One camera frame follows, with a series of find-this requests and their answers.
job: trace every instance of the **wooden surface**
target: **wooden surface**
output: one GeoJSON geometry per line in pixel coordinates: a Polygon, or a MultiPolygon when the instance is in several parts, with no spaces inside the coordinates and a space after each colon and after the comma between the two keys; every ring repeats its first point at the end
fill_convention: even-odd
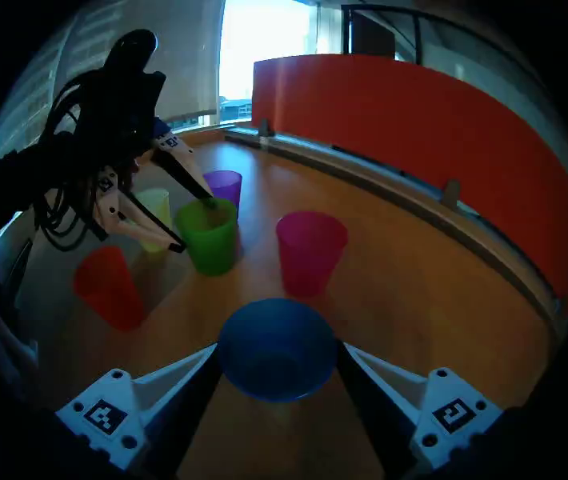
{"type": "MultiPolygon", "coordinates": [[[[42,403],[57,409],[116,366],[134,377],[215,342],[240,306],[282,297],[275,224],[294,210],[340,218],[350,243],[328,291],[307,303],[336,334],[418,374],[448,366],[501,407],[522,403],[546,365],[545,327],[499,274],[432,226],[363,190],[288,160],[235,144],[198,148],[202,169],[240,172],[243,253],[231,272],[207,278],[187,255],[149,256],[119,245],[150,314],[120,333],[74,298],[70,280],[99,243],[64,254],[39,235],[19,305],[40,342],[42,403]]],[[[189,195],[163,173],[136,179],[170,190],[173,212],[189,195]]],[[[299,402],[271,405],[222,377],[179,471],[181,478],[381,478],[336,374],[299,402]]]]}

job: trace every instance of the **pink cup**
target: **pink cup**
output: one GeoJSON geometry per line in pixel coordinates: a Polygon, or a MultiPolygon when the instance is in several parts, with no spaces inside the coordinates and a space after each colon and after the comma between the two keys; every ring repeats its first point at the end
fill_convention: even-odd
{"type": "Polygon", "coordinates": [[[293,212],[275,231],[284,290],[296,297],[323,292],[348,243],[346,227],[320,212],[293,212]]]}
{"type": "Polygon", "coordinates": [[[209,184],[216,198],[225,198],[235,205],[239,215],[239,197],[242,192],[242,176],[231,170],[219,170],[204,174],[206,183],[209,184]]]}

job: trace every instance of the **blue plastic bowl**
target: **blue plastic bowl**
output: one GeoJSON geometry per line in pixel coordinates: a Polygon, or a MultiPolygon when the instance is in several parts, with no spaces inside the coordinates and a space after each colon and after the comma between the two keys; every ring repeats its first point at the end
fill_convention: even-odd
{"type": "Polygon", "coordinates": [[[226,320],[218,354],[224,374],[245,394],[289,402],[313,393],[329,378],[337,343],[315,310],[272,298],[250,303],[226,320]]]}

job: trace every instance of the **building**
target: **building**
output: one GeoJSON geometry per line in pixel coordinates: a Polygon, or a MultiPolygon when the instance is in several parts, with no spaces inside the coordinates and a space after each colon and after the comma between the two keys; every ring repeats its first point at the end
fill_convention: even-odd
{"type": "Polygon", "coordinates": [[[250,120],[253,113],[253,103],[250,98],[240,100],[225,100],[219,105],[220,122],[225,120],[250,120]]]}

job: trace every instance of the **orange panel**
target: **orange panel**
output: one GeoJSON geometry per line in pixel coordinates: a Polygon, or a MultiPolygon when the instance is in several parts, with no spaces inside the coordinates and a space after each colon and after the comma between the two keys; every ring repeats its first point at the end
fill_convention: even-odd
{"type": "Polygon", "coordinates": [[[369,55],[255,63],[253,124],[340,146],[461,200],[512,240],[568,301],[568,175],[497,100],[434,70],[369,55]]]}

